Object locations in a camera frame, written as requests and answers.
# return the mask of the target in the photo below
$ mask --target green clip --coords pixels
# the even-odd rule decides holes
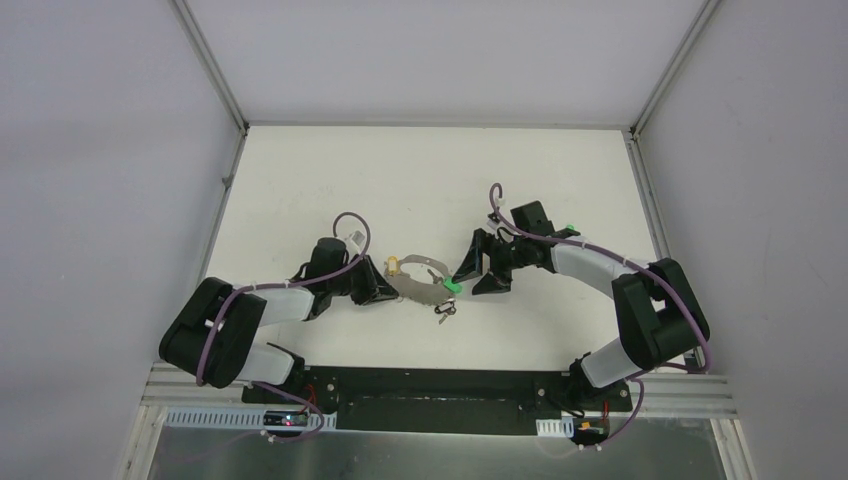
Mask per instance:
[[[446,278],[445,281],[442,282],[442,285],[453,293],[462,293],[462,285],[453,283],[453,279],[451,277]]]

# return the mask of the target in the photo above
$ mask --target gray wall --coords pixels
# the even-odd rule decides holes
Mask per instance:
[[[760,478],[843,478],[848,3],[728,0],[644,133]]]
[[[252,122],[626,126],[701,2],[190,3]]]
[[[0,477],[116,471],[237,133],[165,0],[0,7]]]

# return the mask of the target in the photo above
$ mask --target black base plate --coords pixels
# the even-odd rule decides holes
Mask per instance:
[[[336,428],[388,432],[535,435],[536,419],[560,418],[547,395],[568,384],[562,372],[306,367],[302,375],[318,407],[338,413]],[[613,412],[633,408],[629,390],[580,408],[601,411],[604,400]],[[242,401],[291,403],[259,388],[245,388]]]

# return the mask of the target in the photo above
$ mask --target metal panel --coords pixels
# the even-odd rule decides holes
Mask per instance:
[[[166,428],[157,480],[206,478],[723,478],[706,420],[639,420],[601,452],[570,440],[444,434],[332,432],[269,445],[232,430]]]

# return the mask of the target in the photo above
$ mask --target small metal object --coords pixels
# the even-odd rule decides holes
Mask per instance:
[[[434,283],[424,283],[413,279],[401,270],[406,263],[420,263],[427,267]],[[441,305],[454,298],[453,292],[444,286],[444,279],[450,277],[447,265],[423,255],[407,255],[403,260],[392,259],[386,262],[386,282],[398,291],[401,297],[424,305]]]
[[[448,300],[434,308],[433,311],[436,312],[436,315],[442,316],[442,318],[439,319],[439,325],[441,325],[448,319],[448,317],[456,313],[456,304],[453,300]]]

